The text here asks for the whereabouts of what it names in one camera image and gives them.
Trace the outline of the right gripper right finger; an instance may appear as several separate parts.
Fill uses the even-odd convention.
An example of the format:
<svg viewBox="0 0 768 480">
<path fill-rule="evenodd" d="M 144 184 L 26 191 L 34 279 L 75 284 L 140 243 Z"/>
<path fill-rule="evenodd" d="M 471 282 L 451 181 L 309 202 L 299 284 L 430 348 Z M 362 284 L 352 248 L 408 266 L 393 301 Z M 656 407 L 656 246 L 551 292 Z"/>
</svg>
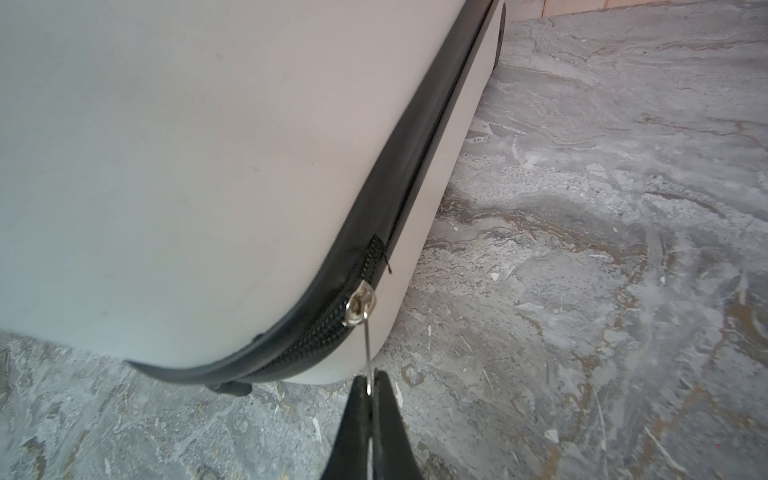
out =
<svg viewBox="0 0 768 480">
<path fill-rule="evenodd" d="M 388 374 L 374 372 L 372 391 L 373 478 L 423 480 Z"/>
</svg>

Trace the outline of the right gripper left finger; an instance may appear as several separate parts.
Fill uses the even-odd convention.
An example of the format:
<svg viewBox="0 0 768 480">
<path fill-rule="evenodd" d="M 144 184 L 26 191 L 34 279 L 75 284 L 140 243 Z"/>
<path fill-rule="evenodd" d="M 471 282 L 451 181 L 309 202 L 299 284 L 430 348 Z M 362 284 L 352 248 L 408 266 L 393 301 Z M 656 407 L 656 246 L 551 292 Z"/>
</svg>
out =
<svg viewBox="0 0 768 480">
<path fill-rule="evenodd" d="M 356 376 L 322 480 L 366 480 L 371 438 L 371 399 L 367 378 Z"/>
</svg>

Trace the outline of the white and black suitcase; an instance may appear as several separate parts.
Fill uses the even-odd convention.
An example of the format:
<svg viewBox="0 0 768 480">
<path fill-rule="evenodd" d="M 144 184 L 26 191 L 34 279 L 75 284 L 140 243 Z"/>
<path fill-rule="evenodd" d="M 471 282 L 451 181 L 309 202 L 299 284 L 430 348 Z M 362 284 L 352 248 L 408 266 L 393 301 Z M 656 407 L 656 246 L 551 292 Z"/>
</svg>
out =
<svg viewBox="0 0 768 480">
<path fill-rule="evenodd" d="M 232 395 L 387 339 L 501 1 L 5 1 L 1 327 Z"/>
</svg>

